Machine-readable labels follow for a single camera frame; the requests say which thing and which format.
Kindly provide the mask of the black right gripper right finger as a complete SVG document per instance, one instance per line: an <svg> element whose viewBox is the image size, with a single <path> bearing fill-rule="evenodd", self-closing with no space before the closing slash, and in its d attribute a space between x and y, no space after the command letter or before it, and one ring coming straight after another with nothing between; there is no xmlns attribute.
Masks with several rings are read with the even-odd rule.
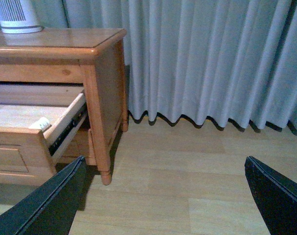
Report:
<svg viewBox="0 0 297 235"><path fill-rule="evenodd" d="M297 235L297 183L249 156L245 176L272 235Z"/></svg>

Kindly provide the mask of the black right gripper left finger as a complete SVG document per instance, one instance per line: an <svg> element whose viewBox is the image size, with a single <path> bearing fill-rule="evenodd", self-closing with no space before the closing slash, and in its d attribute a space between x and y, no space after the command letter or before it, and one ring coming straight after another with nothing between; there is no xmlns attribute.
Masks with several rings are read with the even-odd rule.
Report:
<svg viewBox="0 0 297 235"><path fill-rule="evenodd" d="M67 235L87 170L78 157L34 192L0 215L0 235Z"/></svg>

